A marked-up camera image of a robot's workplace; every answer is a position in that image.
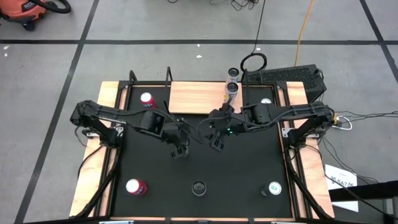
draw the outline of white cable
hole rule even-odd
[[[339,118],[344,118],[349,123],[349,128],[342,128],[342,127],[337,127],[337,126],[334,126],[334,125],[331,126],[332,128],[338,128],[340,130],[345,130],[345,131],[349,131],[349,130],[351,130],[353,128],[353,124],[351,123],[351,121],[348,118],[346,118],[344,116],[337,116],[336,119],[339,120]]]

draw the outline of white can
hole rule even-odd
[[[235,100],[236,95],[238,94],[238,84],[236,83],[229,83],[225,87],[225,94],[224,94],[224,103],[228,102],[231,99],[230,103],[233,103]]]
[[[233,82],[233,83],[237,83],[239,79],[239,70],[236,68],[230,68],[228,70],[228,78],[226,80],[226,84],[228,85],[229,83]]]

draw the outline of red soda can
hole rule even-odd
[[[143,93],[141,95],[141,103],[145,108],[156,108],[155,99],[150,93]]]
[[[133,195],[144,195],[147,192],[147,184],[139,179],[131,179],[126,184],[126,190]]]

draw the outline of black floor tape line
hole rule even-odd
[[[263,45],[297,45],[297,40],[258,40]],[[80,44],[80,40],[0,40],[0,44]],[[98,45],[167,45],[167,44],[254,44],[255,40],[84,40]],[[302,40],[300,45],[398,45],[398,40]]]
[[[94,0],[93,5],[91,7],[90,14],[87,18],[85,28],[83,29],[83,33],[80,38],[80,43],[76,49],[75,55],[73,56],[73,60],[70,65],[68,75],[65,79],[65,83],[63,84],[62,91],[61,91],[60,97],[58,99],[57,106],[55,107],[55,111],[52,116],[49,129],[47,130],[47,134],[45,135],[44,142],[43,142],[42,148],[40,150],[39,157],[37,158],[36,165],[34,167],[32,176],[30,177],[30,181],[26,188],[24,198],[22,199],[22,202],[19,207],[19,210],[18,210],[18,213],[17,213],[14,223],[23,223],[24,222],[24,219],[25,219],[25,216],[26,216],[29,204],[30,204],[30,200],[32,199],[33,193],[35,191],[37,181],[39,180],[39,177],[40,177],[40,173],[42,172],[44,161],[45,161],[45,158],[47,157],[47,153],[49,151],[51,140],[54,136],[55,128],[57,127],[57,123],[58,123],[58,120],[61,115],[63,104],[65,103],[65,99],[67,97],[68,90],[69,90],[70,84],[72,82],[72,78],[75,74],[75,70],[76,70],[77,64],[79,62],[81,51],[83,50],[84,40],[87,38],[87,34],[90,29],[90,25],[93,22],[93,18],[94,18],[96,8],[98,6],[98,2],[99,2],[99,0]]]
[[[368,18],[368,20],[369,20],[369,22],[371,24],[373,32],[374,32],[374,34],[377,37],[377,40],[380,41],[380,43],[381,43],[380,47],[381,47],[381,49],[383,51],[384,56],[386,57],[386,60],[388,62],[388,65],[390,66],[392,74],[394,75],[394,77],[396,78],[396,81],[398,82],[398,68],[397,68],[397,65],[396,65],[394,59],[392,58],[391,53],[390,53],[386,43],[384,42],[383,36],[381,35],[379,28],[377,27],[376,21],[374,20],[372,14],[371,14],[371,11],[370,11],[370,9],[368,7],[368,4],[366,4],[365,0],[359,0],[359,1],[361,2],[363,10],[364,10],[364,12],[366,14],[366,17]]]

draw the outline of black cup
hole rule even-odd
[[[196,181],[192,184],[192,193],[197,197],[202,197],[206,193],[206,184],[203,181]]]

